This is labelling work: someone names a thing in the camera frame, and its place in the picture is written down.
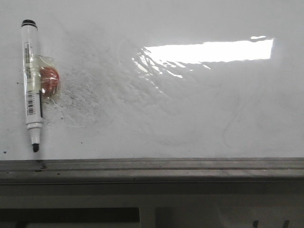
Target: dry erase marker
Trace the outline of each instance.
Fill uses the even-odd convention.
[[[42,128],[41,80],[39,64],[33,55],[38,54],[37,26],[32,20],[24,20],[21,25],[23,48],[24,97],[26,125],[30,133],[33,151],[39,150],[40,130]]]

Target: whiteboard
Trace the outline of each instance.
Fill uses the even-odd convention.
[[[0,160],[303,156],[303,1],[0,4]],[[24,19],[61,76],[37,153]]]

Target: marker cap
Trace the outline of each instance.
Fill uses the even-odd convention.
[[[31,25],[31,26],[34,26],[37,28],[37,25],[33,20],[24,20],[21,24],[21,27],[25,26],[25,25]]]

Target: barcode label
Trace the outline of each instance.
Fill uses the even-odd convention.
[[[27,115],[34,115],[35,110],[35,94],[34,91],[28,91],[27,93]]]
[[[25,43],[24,58],[25,63],[29,63],[29,43]]]
[[[32,79],[32,74],[31,74],[31,72],[30,72],[30,67],[29,67],[29,66],[27,66],[27,67],[25,68],[25,74],[26,74],[26,76],[27,76],[27,80]]]

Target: marker tip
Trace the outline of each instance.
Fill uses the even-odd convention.
[[[33,144],[33,151],[34,151],[34,152],[37,152],[38,150],[39,150],[39,144],[34,143],[34,144]]]

